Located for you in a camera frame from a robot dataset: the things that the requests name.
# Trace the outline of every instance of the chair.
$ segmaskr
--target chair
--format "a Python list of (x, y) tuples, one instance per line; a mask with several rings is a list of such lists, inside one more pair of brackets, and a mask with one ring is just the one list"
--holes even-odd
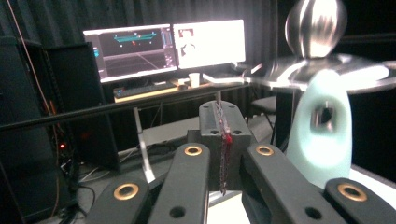
[(252, 109), (262, 112), (264, 116), (267, 118), (268, 123), (270, 124), (270, 127), (273, 130), (271, 135), (271, 142), (270, 142), (271, 144), (273, 144), (275, 138), (276, 122), (273, 123), (268, 116), (276, 114), (276, 96), (264, 97), (251, 102), (248, 110), (247, 123), (249, 117), (253, 116)]

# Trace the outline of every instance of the monitor screen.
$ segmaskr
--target monitor screen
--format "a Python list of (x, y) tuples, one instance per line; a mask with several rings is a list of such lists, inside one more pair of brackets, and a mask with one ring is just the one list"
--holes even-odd
[(173, 28), (181, 69), (246, 59), (243, 20), (174, 24)]
[(102, 83), (177, 69), (170, 24), (84, 31)]

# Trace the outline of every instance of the white cup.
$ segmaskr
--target white cup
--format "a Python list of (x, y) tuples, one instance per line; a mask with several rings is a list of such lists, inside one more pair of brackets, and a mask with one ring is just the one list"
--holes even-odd
[(200, 74), (199, 73), (190, 73), (190, 84), (192, 88), (199, 87), (199, 79), (200, 79)]

